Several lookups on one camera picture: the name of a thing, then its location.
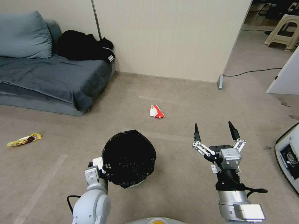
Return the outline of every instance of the gray blanket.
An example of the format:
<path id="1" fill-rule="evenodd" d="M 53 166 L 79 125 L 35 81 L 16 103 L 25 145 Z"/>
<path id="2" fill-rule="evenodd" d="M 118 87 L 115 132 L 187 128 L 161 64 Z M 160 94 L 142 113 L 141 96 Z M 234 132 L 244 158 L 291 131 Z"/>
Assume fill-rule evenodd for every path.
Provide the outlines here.
<path id="1" fill-rule="evenodd" d="M 92 105 L 92 97 L 106 86 L 111 71 L 105 61 L 71 61 L 58 55 L 49 59 L 0 57 L 0 83 L 72 103 L 77 110 Z"/>

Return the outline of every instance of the metal pole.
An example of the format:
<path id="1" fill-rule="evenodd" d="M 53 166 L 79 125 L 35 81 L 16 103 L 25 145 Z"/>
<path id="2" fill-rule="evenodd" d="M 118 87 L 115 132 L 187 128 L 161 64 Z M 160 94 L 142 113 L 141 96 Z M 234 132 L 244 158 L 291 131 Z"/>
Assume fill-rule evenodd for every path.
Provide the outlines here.
<path id="1" fill-rule="evenodd" d="M 94 8 L 93 0 L 91 0 L 91 4 L 93 5 L 93 13 L 94 13 L 94 18 L 95 18 L 96 24 L 97 24 L 97 31 L 99 32 L 100 40 L 102 40 L 101 31 L 100 31 L 100 27 L 99 27 L 99 21 L 97 19 L 97 12 L 96 12 L 96 9 Z"/>

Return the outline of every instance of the black jacket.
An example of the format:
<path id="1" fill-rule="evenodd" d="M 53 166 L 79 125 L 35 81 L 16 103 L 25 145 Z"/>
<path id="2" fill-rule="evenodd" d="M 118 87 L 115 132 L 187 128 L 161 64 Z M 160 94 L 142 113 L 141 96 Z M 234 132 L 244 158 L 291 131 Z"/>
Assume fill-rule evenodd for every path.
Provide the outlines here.
<path id="1" fill-rule="evenodd" d="M 69 60 L 104 60 L 111 63 L 115 59 L 112 50 L 113 44 L 106 38 L 97 41 L 92 34 L 74 30 L 65 31 L 57 42 L 58 55 Z"/>

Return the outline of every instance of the black garbage bag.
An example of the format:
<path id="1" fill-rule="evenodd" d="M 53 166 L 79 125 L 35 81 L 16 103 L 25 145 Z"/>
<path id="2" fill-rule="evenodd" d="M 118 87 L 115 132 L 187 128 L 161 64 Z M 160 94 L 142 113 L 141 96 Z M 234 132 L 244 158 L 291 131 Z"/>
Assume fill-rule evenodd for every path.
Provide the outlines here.
<path id="1" fill-rule="evenodd" d="M 108 180 L 127 188 L 140 183 L 154 171 L 156 151 L 146 137 L 130 130 L 110 138 L 102 157 Z"/>

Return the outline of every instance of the black cable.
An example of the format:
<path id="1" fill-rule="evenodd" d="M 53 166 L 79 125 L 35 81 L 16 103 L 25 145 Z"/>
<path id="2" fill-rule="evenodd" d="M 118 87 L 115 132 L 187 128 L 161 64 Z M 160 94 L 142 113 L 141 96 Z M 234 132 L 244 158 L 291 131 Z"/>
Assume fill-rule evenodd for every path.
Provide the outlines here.
<path id="1" fill-rule="evenodd" d="M 246 197 L 248 198 L 252 193 L 254 193 L 254 191 L 250 191 L 247 193 Z"/>
<path id="2" fill-rule="evenodd" d="M 224 76 L 225 77 L 235 77 L 235 76 L 243 75 L 243 74 L 246 74 L 246 73 L 249 73 L 249 72 L 262 72 L 262 71 L 274 70 L 274 69 L 282 69 L 282 68 L 268 68 L 268 69 L 263 69 L 263 70 L 254 70 L 254 71 L 243 72 L 241 74 L 234 75 L 234 76 L 226 76 L 226 75 L 224 75 Z"/>
<path id="3" fill-rule="evenodd" d="M 236 185 L 239 185 L 239 186 L 243 186 L 241 183 L 235 181 L 231 176 L 228 175 L 228 173 L 223 169 L 221 163 L 217 163 L 217 165 L 219 166 L 219 168 L 221 169 L 221 171 L 231 180 L 233 181 Z M 252 193 L 254 192 L 257 192 L 257 193 L 267 193 L 268 190 L 267 189 L 264 189 L 264 188 L 250 188 L 250 187 L 246 187 L 244 186 L 245 190 L 249 190 L 250 192 L 248 193 L 248 196 L 251 195 Z"/>
<path id="4" fill-rule="evenodd" d="M 243 29 L 241 29 L 242 31 L 250 31 L 250 32 L 253 32 L 253 31 L 266 31 L 266 30 L 243 30 Z"/>
<path id="5" fill-rule="evenodd" d="M 78 196 L 78 195 L 69 195 L 67 198 L 66 198 L 66 200 L 68 201 L 68 205 L 69 205 L 69 208 L 70 208 L 70 210 L 71 210 L 71 212 L 73 213 L 73 207 L 72 207 L 72 205 L 71 205 L 71 203 L 70 203 L 70 201 L 69 201 L 69 198 L 80 198 L 81 196 Z"/>

